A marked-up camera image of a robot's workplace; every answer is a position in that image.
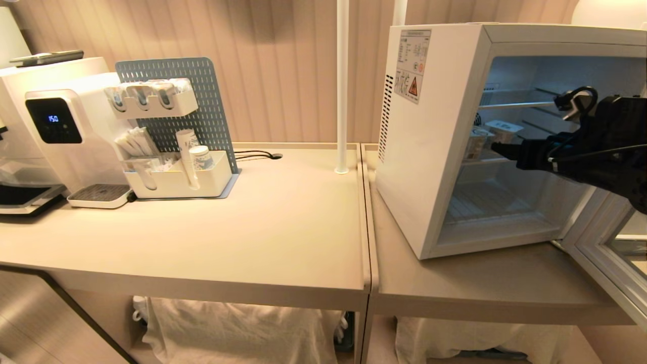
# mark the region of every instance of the table surface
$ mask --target table surface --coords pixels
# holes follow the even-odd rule
[[[155,277],[223,282],[227,290],[248,284],[367,292],[362,176],[351,149],[357,144],[349,145],[346,175],[334,172],[333,144],[272,145],[253,148],[283,158],[239,161],[243,171],[225,199],[136,201],[116,210],[65,204],[35,221],[2,218],[0,264],[50,271],[78,289],[119,290],[128,277]],[[162,291],[148,293],[174,295],[173,285],[165,290],[156,282]]]
[[[373,183],[376,147],[363,147],[379,273],[378,292],[371,294],[376,313],[537,324],[633,323],[550,243],[419,261]]]

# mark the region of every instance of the white table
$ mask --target white table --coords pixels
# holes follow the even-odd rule
[[[0,264],[46,271],[66,290],[366,312],[359,144],[349,144],[346,175],[334,172],[335,144],[235,147],[283,158],[239,161],[226,199],[63,205],[34,222],[2,218]]]
[[[377,145],[362,144],[374,315],[526,324],[633,324],[609,295],[549,243],[419,261],[374,185]]]

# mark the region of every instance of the yellow warning triangle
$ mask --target yellow warning triangle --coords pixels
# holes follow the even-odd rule
[[[418,96],[418,86],[415,83],[415,77],[413,78],[413,82],[411,83],[411,87],[409,87],[409,93],[412,94],[413,96]]]

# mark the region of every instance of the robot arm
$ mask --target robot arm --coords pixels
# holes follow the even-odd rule
[[[597,92],[586,86],[554,101],[573,111],[567,118],[579,114],[578,130],[521,145],[494,143],[492,150],[519,169],[545,170],[626,197],[647,214],[647,98],[616,95],[597,103]]]

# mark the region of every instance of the white organizer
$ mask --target white organizer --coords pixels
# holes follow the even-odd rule
[[[119,111],[110,102],[111,109],[118,119],[150,119],[157,117],[183,117],[194,112],[198,108],[198,103],[195,99],[195,92],[188,90],[185,92],[170,95],[169,98],[173,102],[174,107],[167,109],[162,106],[157,95],[149,95],[146,100],[149,106],[148,110],[143,110],[139,106],[139,101],[134,97],[124,97],[122,100],[126,105],[125,111]]]
[[[166,172],[150,172],[156,189],[144,185],[136,172],[124,172],[130,187],[138,198],[206,198],[220,196],[232,177],[227,154],[224,150],[209,152],[214,160],[214,167],[209,170],[197,170],[199,188],[193,189],[184,171],[182,161],[177,161]]]

